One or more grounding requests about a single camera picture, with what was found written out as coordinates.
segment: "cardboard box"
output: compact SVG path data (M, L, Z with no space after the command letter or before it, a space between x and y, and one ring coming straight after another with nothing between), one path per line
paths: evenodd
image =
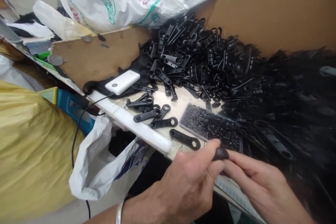
M222 27L224 38L239 35L243 43L256 44L262 56L278 49L336 49L336 0L209 0L195 11L197 18L211 15L207 29ZM61 68L79 88L128 67L150 33L136 27L104 36L106 42L94 37L91 43L78 39L52 46L53 54L67 60Z
M217 0L208 29L239 35L270 57L278 49L336 49L336 0Z

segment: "hand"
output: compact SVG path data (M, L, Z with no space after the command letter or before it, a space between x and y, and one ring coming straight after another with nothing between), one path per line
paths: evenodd
M241 187L268 224L314 223L278 168L228 152L230 157L224 160L224 171Z
M178 152L161 181L125 202L122 223L187 224L212 207L215 179L224 168L212 162L219 140L196 152Z

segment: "black cable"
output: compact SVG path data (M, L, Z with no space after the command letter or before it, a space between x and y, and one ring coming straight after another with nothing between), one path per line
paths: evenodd
M96 101L96 102L90 104L90 105L89 105L89 106L82 112L82 114L80 115L80 118L79 118L79 121L78 121L78 125L77 125L77 129L76 129L76 133L75 133L75 137L74 137L74 139L73 139L73 143L72 143L72 149L71 149L72 169L74 169L74 166L75 166L75 162L74 162L74 157L73 157L73 156L74 156L74 149L75 149L76 138L77 138L77 134L78 134L79 126L80 126L80 124L81 124L82 117L83 117L84 113L85 113L89 108L91 108L93 105L95 105L96 103L98 103L98 102L100 102L100 101L102 101L102 100L104 100L104 99L106 99L106 98L109 98L109 97L111 97L111 96L113 96L113 95L114 95L114 93L111 93L111 94L109 94L108 96L105 96L104 98L102 98L102 99L100 99L100 100L98 100L98 101ZM89 212L89 219L91 219L91 210L90 210L89 202L88 202L88 201L85 201L85 202L86 202L86 205L87 205L87 210L88 210L88 212Z

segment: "small black parts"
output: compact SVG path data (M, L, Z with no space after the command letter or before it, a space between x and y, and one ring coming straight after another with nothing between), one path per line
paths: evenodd
M103 42L106 41L106 38L104 38L103 35L101 35L101 34L99 34L99 33L98 33L97 35L98 35L99 40L101 40L101 41L103 41Z
M212 107L214 109L218 108L219 106L221 105L221 103L219 101L215 101L213 104L212 104Z
M162 120L164 118L164 116L170 111L170 106L168 104L165 104L162 106L161 109L161 115L157 118L154 118L153 121L157 121L157 120Z
M136 102L145 100L149 97L149 93L144 93L139 99L136 100Z
M160 68L155 69L154 74L159 77L165 84L172 84L172 81L161 71Z
M212 161L229 159L229 153L225 147L218 147Z
M175 87L174 85L170 85L170 90L171 90L171 93L173 94L173 98L171 99L172 102L175 102L177 101L179 98L177 97L177 94L175 92Z
M164 120L155 120L150 123L152 129L164 128L164 127L175 127L178 125L178 120L176 117L171 117Z
M136 90L142 90L142 91L145 91L145 92L149 92L149 93L154 93L155 92L155 90L153 88L142 86L137 82L132 85L132 88L136 89Z
M140 107L140 106L151 106L154 104L153 99L150 99L149 97L146 100L141 101L134 101L131 102L129 99L127 99L126 107Z
M152 111L134 116L133 120L136 123L139 123L139 122L146 121L146 120L154 118L154 117L158 117L160 115L161 115L161 110L158 109L158 108L154 108Z
M180 131L171 129L169 131L169 135L177 141L183 143L184 145L187 145L193 151L197 151L201 148L201 143L197 138L185 135Z
M190 87L188 87L188 86L183 86L185 89L187 89L190 93L191 93L191 95L193 96L193 97L195 97L196 99L199 99L200 98L200 94L199 93L197 93L194 89L192 89L192 88L190 88Z
M167 84L164 84L164 88L165 88L165 90L166 90L166 96L168 96L168 97L170 97L172 94L172 92L170 91L170 86L169 85L167 85Z

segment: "yellow bag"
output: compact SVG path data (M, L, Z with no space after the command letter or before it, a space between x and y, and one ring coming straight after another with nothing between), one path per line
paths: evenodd
M0 223L38 218L75 198L76 123L37 93L0 81ZM78 132L75 158L84 135Z

